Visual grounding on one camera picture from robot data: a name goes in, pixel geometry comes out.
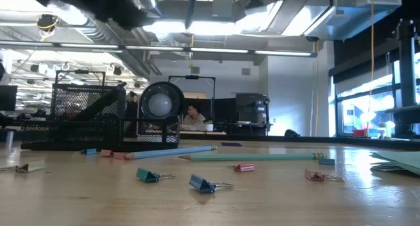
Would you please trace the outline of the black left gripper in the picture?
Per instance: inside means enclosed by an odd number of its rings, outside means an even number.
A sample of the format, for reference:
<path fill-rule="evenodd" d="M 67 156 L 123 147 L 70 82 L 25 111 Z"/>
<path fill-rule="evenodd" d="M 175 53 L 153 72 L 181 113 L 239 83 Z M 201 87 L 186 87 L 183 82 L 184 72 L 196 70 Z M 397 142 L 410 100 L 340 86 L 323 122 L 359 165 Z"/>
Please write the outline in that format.
<path fill-rule="evenodd" d="M 36 0 L 47 6 L 54 0 Z M 101 22 L 113 20 L 124 30 L 148 26 L 147 12 L 138 8 L 132 0 L 58 0 L 87 11 Z"/>

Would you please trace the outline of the black pen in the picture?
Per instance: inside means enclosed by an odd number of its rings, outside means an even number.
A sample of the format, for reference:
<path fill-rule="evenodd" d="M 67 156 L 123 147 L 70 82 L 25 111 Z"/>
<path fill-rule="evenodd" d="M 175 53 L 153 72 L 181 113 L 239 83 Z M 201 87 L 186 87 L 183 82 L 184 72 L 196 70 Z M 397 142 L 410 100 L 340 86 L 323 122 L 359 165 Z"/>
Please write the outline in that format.
<path fill-rule="evenodd" d="M 110 106 L 119 98 L 125 98 L 125 89 L 122 86 L 117 86 L 114 90 L 105 93 L 102 97 L 90 104 L 86 109 L 75 115 L 71 121 L 84 122 L 94 118 L 104 108 Z"/>

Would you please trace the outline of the black mesh desk organizer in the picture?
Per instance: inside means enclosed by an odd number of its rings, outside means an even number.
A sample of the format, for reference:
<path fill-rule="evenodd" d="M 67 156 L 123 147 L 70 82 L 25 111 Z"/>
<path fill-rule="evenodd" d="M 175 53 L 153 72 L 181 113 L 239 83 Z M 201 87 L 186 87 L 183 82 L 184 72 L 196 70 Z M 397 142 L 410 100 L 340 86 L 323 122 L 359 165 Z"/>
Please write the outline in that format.
<path fill-rule="evenodd" d="M 21 147 L 29 150 L 138 152 L 177 148 L 184 95 L 173 83 L 149 85 L 129 101 L 125 84 L 52 87 L 51 114 L 25 121 Z"/>

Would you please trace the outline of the beige binder clip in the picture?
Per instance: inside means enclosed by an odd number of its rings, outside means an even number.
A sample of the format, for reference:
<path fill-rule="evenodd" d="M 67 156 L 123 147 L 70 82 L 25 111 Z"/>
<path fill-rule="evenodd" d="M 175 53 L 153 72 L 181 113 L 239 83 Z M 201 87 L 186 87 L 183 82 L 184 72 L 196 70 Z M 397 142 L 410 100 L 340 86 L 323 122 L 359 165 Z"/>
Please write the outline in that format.
<path fill-rule="evenodd" d="M 16 173 L 31 173 L 45 168 L 45 161 L 30 162 L 22 166 L 8 166 L 0 168 L 0 171 L 14 171 Z"/>

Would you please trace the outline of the teal binder clip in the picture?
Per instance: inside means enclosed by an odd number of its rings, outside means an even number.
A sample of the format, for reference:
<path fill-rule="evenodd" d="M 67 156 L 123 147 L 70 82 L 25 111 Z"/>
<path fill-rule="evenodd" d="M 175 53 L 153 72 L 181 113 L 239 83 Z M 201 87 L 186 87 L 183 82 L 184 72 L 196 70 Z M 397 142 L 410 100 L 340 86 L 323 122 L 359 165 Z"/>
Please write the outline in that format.
<path fill-rule="evenodd" d="M 161 179 L 175 178 L 175 175 L 172 173 L 155 173 L 148 169 L 138 168 L 136 177 L 145 183 L 156 183 Z"/>

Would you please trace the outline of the green sticky note pad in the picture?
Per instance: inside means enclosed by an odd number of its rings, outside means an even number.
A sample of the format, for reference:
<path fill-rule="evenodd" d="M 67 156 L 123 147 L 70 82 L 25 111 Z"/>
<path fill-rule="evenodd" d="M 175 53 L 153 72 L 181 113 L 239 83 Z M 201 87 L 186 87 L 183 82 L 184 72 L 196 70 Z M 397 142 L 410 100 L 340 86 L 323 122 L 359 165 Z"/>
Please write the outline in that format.
<path fill-rule="evenodd" d="M 371 167 L 372 171 L 408 171 L 420 175 L 420 151 L 417 152 L 372 152 L 372 158 L 384 160 Z"/>

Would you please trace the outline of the long linear ceiling lamp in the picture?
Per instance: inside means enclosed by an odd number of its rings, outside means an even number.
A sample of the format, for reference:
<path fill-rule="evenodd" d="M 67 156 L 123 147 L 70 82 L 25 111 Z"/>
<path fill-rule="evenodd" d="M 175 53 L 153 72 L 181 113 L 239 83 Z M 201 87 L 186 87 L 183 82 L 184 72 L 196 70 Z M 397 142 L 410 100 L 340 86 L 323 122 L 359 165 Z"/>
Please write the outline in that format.
<path fill-rule="evenodd" d="M 40 47 L 40 48 L 60 48 L 60 49 L 89 49 L 92 51 L 158 51 L 158 52 L 187 52 L 187 53 L 224 53 L 235 55 L 266 55 L 278 57 L 317 57 L 315 52 L 303 51 L 267 51 L 267 50 L 251 50 L 251 49 L 222 49 L 222 48 L 205 48 L 205 47 L 163 47 L 153 45 L 106 45 L 91 43 L 59 43 L 59 42 L 43 42 L 43 41 L 11 41 L 0 40 L 1 46 L 12 47 Z"/>

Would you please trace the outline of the dark flat screen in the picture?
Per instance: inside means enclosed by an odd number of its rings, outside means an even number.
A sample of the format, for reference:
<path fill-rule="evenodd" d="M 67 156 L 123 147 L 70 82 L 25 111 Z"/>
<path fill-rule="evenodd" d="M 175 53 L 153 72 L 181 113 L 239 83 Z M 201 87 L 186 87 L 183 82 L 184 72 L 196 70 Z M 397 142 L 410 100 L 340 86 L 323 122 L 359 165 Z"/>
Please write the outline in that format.
<path fill-rule="evenodd" d="M 0 111 L 15 111 L 17 89 L 15 85 L 0 85 Z"/>

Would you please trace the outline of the person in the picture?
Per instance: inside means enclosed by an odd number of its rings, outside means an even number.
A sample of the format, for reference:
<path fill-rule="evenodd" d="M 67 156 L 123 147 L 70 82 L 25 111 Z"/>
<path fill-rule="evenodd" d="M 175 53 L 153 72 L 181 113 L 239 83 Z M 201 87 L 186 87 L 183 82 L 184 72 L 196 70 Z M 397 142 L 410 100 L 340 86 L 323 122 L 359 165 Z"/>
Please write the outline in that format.
<path fill-rule="evenodd" d="M 194 106 L 188 107 L 187 115 L 180 125 L 182 131 L 205 131 L 205 117 Z"/>

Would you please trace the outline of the black equipment cabinet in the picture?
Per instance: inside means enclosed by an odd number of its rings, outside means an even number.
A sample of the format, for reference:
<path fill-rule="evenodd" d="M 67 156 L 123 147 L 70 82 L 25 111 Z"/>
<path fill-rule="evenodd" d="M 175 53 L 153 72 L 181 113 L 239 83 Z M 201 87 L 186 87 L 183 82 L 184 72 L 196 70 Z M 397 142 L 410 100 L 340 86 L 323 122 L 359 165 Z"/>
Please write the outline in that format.
<path fill-rule="evenodd" d="M 258 93 L 238 93 L 236 95 L 236 114 L 238 127 L 248 130 L 250 135 L 266 136 L 270 131 L 270 99 Z"/>

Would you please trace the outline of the black vertical pole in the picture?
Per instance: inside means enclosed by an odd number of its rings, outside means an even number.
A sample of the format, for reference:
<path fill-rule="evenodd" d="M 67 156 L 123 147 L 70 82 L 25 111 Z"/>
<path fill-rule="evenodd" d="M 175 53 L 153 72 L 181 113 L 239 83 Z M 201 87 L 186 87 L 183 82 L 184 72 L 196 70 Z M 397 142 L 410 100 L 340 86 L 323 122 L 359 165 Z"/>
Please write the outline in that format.
<path fill-rule="evenodd" d="M 400 89 L 402 98 L 402 110 L 395 113 L 398 118 L 398 128 L 396 135 L 399 137 L 410 138 L 414 135 L 412 124 L 418 120 L 420 111 L 416 108 L 416 77 L 414 66 L 414 38 L 416 36 L 416 26 L 412 20 L 401 20 L 397 27 L 400 54 Z"/>

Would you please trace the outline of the black gantry frame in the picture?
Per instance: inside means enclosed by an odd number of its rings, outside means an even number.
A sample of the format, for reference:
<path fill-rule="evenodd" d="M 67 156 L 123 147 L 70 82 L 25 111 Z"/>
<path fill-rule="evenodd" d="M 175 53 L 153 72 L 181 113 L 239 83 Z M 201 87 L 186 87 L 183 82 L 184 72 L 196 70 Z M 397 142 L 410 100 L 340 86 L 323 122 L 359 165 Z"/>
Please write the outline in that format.
<path fill-rule="evenodd" d="M 169 76 L 168 82 L 175 83 L 171 81 L 172 78 L 182 78 L 182 79 L 211 79 L 213 80 L 212 88 L 213 88 L 213 96 L 211 98 L 211 109 L 210 109 L 210 115 L 211 119 L 214 121 L 215 119 L 215 95 L 216 95 L 216 77 L 209 77 L 209 76 L 199 76 L 199 75 L 185 75 L 185 76 Z"/>

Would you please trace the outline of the black aluminium table frame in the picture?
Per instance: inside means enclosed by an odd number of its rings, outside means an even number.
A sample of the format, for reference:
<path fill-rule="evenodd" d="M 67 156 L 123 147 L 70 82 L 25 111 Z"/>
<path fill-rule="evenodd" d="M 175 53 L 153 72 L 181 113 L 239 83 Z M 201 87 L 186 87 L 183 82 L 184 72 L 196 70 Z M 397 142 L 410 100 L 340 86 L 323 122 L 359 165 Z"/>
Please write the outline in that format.
<path fill-rule="evenodd" d="M 174 149 L 183 139 L 197 141 L 261 141 L 277 143 L 334 143 L 396 150 L 420 151 L 420 141 L 384 140 L 357 137 L 283 137 L 262 135 L 217 135 L 176 133 L 169 128 L 162 132 L 126 137 L 104 122 L 26 121 L 21 130 L 0 128 L 0 141 L 13 133 L 28 150 L 78 151 L 90 148 L 117 152 Z"/>

